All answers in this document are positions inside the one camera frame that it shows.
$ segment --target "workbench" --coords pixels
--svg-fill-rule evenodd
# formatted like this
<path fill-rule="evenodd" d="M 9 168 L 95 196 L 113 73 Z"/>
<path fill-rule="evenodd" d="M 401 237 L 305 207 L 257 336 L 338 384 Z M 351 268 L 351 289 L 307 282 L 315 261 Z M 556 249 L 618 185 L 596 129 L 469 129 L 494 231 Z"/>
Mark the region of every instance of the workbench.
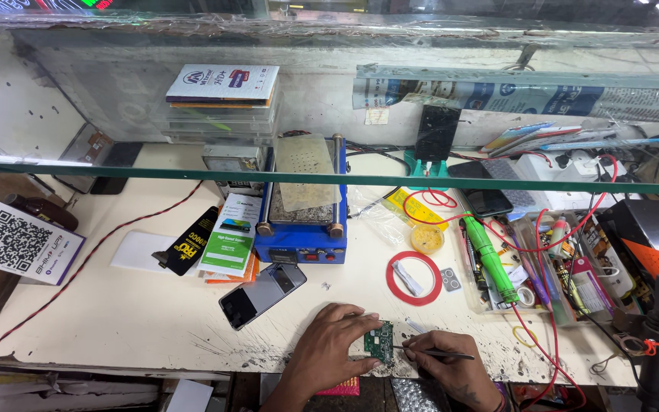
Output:
<path fill-rule="evenodd" d="M 199 169 L 201 147 L 145 145 L 134 167 Z M 353 174 L 402 174 L 402 166 L 377 154 L 349 158 Z M 115 226 L 161 211 L 183 199 L 194 180 L 129 179 L 117 196 L 80 196 L 71 211 L 87 236 L 72 273 L 94 245 Z M 390 188 L 373 187 L 377 193 Z M 348 250 L 344 265 L 299 267 L 307 281 L 241 331 L 234 331 L 218 306 L 218 299 L 235 284 L 206 285 L 202 278 L 111 267 L 123 237 L 136 230 L 178 236 L 222 197 L 213 182 L 205 182 L 192 198 L 172 211 L 141 220 L 107 239 L 83 271 L 49 308 L 0 343 L 0 362 L 46 370 L 86 370 L 125 375 L 183 378 L 226 378 L 225 372 L 281 372 L 294 346 L 317 311 L 330 302 L 346 302 L 378 312 L 394 323 L 394 343 L 417 334 L 405 319 L 426 329 L 468 333 L 479 346 L 493 380 L 547 383 L 553 368 L 536 348 L 520 344 L 512 334 L 514 314 L 473 312 L 464 293 L 442 290 L 431 304 L 403 303 L 386 285 L 388 261 L 410 244 L 391 246 L 363 221 L 348 221 Z M 462 212 L 431 208 L 442 218 Z M 463 270 L 457 236 L 448 229 L 446 245 L 432 255 L 442 269 Z M 429 279 L 417 279 L 422 286 Z M 21 282 L 0 313 L 0 336 L 40 308 L 59 287 Z M 548 316 L 524 315 L 527 326 L 553 356 L 553 333 Z M 609 361 L 606 371 L 593 375 L 592 364 L 607 359 L 616 348 L 590 323 L 559 328 L 563 368 L 581 385 L 635 386 L 626 360 Z M 363 352 L 362 340 L 350 348 L 353 358 Z M 416 377 L 415 365 L 395 351 L 395 366 L 380 367 L 372 375 Z"/>

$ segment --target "hand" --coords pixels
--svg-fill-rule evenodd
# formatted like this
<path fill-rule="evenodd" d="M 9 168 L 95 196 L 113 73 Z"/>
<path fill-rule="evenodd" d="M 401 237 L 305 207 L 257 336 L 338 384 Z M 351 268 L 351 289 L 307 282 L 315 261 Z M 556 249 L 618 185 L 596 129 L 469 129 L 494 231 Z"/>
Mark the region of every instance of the hand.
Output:
<path fill-rule="evenodd" d="M 500 405 L 500 392 L 487 376 L 477 344 L 470 335 L 431 331 L 414 336 L 402 345 L 408 347 L 408 359 L 416 361 L 420 367 L 431 373 L 452 398 L 471 407 L 475 412 L 492 412 Z M 474 360 L 444 358 L 439 361 L 433 356 L 419 352 L 434 348 L 444 352 L 472 355 Z"/>
<path fill-rule="evenodd" d="M 363 312 L 348 304 L 329 304 L 319 311 L 299 338 L 281 381 L 261 410 L 301 410 L 317 392 L 380 366 L 375 358 L 348 360 L 352 342 L 383 325 L 377 313 L 360 316 Z"/>

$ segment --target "yellow container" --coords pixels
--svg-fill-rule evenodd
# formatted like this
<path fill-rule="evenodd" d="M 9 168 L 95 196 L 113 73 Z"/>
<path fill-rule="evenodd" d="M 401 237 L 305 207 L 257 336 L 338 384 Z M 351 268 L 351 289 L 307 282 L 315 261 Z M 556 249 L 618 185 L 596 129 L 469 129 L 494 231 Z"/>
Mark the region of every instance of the yellow container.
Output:
<path fill-rule="evenodd" d="M 444 246 L 444 232 L 433 224 L 417 224 L 411 229 L 411 245 L 423 254 L 433 254 Z"/>

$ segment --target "brown glass bottle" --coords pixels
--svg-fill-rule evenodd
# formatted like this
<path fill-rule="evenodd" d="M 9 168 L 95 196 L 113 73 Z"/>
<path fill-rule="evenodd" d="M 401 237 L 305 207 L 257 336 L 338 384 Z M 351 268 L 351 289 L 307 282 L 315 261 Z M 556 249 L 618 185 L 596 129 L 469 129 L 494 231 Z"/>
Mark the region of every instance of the brown glass bottle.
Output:
<path fill-rule="evenodd" d="M 5 203 L 32 216 L 62 226 L 71 232 L 78 228 L 78 219 L 71 212 L 60 208 L 47 199 L 41 197 L 25 198 L 20 194 L 12 193 L 5 198 Z"/>

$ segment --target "qr code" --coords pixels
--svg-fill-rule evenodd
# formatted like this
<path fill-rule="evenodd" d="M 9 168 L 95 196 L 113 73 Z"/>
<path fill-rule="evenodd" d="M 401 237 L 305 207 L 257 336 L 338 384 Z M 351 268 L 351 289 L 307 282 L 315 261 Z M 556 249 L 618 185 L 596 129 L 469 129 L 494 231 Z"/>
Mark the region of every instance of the qr code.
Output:
<path fill-rule="evenodd" d="M 0 265 L 27 271 L 53 233 L 0 211 Z"/>

